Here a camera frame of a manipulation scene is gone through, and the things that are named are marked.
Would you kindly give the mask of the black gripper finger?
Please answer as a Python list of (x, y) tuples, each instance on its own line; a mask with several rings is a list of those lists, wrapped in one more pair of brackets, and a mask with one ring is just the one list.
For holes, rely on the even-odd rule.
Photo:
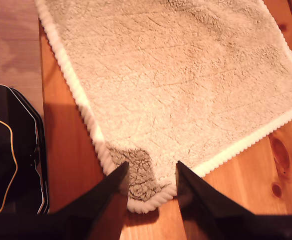
[(117, 240), (128, 202), (129, 163), (56, 212), (62, 240)]
[(209, 240), (250, 240), (246, 217), (253, 214), (221, 194), (181, 161), (176, 187), (183, 220), (192, 220)]

